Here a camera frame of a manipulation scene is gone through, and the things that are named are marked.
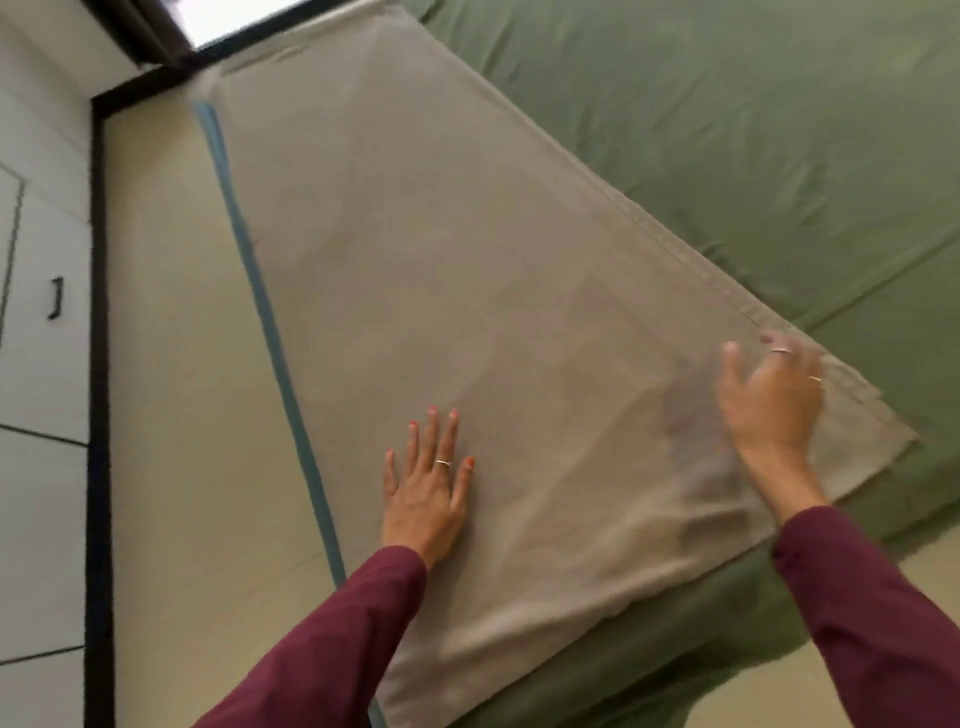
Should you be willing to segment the person's left forearm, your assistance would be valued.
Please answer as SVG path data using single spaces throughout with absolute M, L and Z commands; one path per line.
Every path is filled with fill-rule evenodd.
M 426 579 L 414 550 L 380 548 L 193 728 L 365 728 Z

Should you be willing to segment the beige cloth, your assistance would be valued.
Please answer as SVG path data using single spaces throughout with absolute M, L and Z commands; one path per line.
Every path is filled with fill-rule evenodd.
M 798 330 L 594 174 L 399 0 L 194 85 L 326 549 L 380 546 L 394 427 L 479 471 L 370 707 L 448 728 L 629 605 L 769 538 L 714 399 L 721 345 Z

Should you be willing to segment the black wooden frame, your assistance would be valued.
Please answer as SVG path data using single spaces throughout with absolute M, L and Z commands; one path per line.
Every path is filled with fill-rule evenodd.
M 345 6 L 351 0 L 303 0 L 193 51 L 180 66 L 161 66 L 116 84 L 90 101 L 89 211 L 91 309 L 86 465 L 83 728 L 117 728 L 110 404 L 110 304 L 105 123 L 183 86 L 201 70 Z

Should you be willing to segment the person's right forearm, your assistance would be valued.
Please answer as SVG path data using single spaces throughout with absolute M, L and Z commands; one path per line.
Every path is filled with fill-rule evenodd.
M 960 627 L 843 511 L 797 450 L 746 450 L 774 567 L 853 728 L 960 728 Z

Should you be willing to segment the person's left hand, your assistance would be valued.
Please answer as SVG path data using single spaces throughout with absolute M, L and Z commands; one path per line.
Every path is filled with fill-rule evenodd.
M 453 549 L 469 514 L 457 517 L 452 512 L 452 484 L 462 460 L 457 446 L 461 416 L 452 409 L 445 416 L 438 410 L 437 481 L 426 483 L 421 476 L 421 432 L 426 422 L 412 420 L 406 433 L 406 445 L 395 452 L 395 467 L 400 480 L 391 501 L 384 501 L 385 516 L 382 545 L 402 547 L 414 552 L 431 572 Z

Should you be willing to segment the person's right hand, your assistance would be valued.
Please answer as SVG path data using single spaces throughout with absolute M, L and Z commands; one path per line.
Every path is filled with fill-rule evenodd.
M 720 405 L 738 456 L 756 476 L 807 471 L 814 427 L 823 407 L 820 351 L 799 338 L 771 331 L 766 352 L 748 371 L 739 405 Z

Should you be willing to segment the white cabinet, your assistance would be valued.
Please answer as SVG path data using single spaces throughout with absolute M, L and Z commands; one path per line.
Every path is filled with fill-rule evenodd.
M 0 728 L 84 728 L 90 101 L 131 69 L 79 0 L 0 0 Z

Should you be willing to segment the green bed sheet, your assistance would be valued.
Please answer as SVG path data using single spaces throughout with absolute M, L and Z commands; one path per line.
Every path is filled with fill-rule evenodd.
M 960 0 L 401 0 L 918 434 L 843 508 L 960 530 Z

